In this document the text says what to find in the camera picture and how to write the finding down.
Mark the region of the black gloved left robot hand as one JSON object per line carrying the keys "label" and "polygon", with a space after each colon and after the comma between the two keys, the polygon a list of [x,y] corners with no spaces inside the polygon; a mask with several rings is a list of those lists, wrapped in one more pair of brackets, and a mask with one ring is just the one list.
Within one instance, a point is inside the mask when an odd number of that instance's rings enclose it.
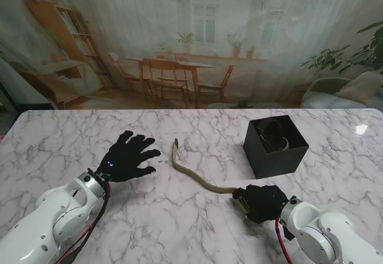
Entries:
{"label": "black gloved left robot hand", "polygon": [[161,155],[157,149],[148,149],[154,142],[154,138],[124,131],[103,157],[96,173],[105,181],[118,183],[156,172],[152,166],[139,167],[141,163]]}

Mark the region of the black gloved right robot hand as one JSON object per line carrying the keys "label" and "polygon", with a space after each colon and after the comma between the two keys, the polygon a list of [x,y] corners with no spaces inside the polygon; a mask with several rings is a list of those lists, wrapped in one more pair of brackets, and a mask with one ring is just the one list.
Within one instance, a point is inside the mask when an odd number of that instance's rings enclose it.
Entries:
{"label": "black gloved right robot hand", "polygon": [[242,199],[246,203],[246,217],[261,224],[276,220],[284,205],[288,202],[285,193],[276,186],[248,185],[246,189],[238,188],[232,193],[233,199]]}

